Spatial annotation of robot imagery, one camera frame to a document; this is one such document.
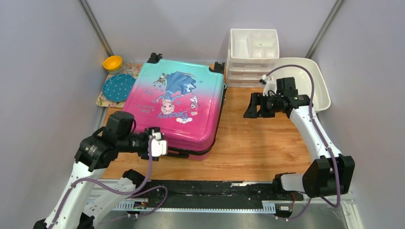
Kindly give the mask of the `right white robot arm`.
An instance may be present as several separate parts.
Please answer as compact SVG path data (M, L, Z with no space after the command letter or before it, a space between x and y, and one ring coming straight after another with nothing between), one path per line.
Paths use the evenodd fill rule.
M263 76L261 93L252 93L244 118L272 118L284 113L304 140L312 162L304 174L284 173L274 178L272 193L279 200L292 191L310 198L339 196L349 192L355 162L344 156L321 126L310 96L299 94L293 77L273 80Z

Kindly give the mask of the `pink and teal kids suitcase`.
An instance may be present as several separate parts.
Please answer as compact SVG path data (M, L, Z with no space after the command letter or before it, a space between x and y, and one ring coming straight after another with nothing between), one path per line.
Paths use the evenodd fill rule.
M135 117L137 133L159 127L171 157L206 159L215 143L227 84L225 64L164 59L152 53L141 67L123 111Z

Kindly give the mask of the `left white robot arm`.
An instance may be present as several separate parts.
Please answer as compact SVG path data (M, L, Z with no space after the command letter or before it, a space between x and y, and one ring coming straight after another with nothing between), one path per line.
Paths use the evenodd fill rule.
M37 221L35 229L94 229L120 202L146 193L152 162L168 153L168 142L159 127L135 133L134 115L118 111L107 124L81 141L64 191L51 214ZM137 153L149 162L144 176L130 169L113 186L99 179L119 153Z

